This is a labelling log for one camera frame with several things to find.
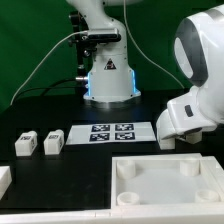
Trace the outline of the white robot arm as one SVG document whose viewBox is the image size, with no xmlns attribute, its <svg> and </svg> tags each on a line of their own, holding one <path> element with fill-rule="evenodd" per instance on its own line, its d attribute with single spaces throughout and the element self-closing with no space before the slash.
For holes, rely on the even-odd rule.
<svg viewBox="0 0 224 224">
<path fill-rule="evenodd" d="M 105 13 L 110 5 L 140 0 L 66 0 L 81 13 L 88 29 L 83 40 L 96 45 L 84 98 L 118 103 L 140 94 L 127 60 L 128 25 Z M 184 18 L 174 38 L 178 67 L 192 84 L 189 92 L 170 100 L 159 116 L 157 138 L 213 131 L 224 124 L 224 4 Z"/>
</svg>

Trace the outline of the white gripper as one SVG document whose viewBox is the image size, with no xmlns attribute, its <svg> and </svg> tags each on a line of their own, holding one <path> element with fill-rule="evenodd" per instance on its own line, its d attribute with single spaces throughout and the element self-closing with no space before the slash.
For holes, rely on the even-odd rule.
<svg viewBox="0 0 224 224">
<path fill-rule="evenodd" d="M 159 140 L 217 128 L 217 123 L 206 118 L 199 110 L 198 92 L 197 87 L 192 87 L 188 93 L 168 101 L 167 108 L 156 122 Z"/>
</svg>

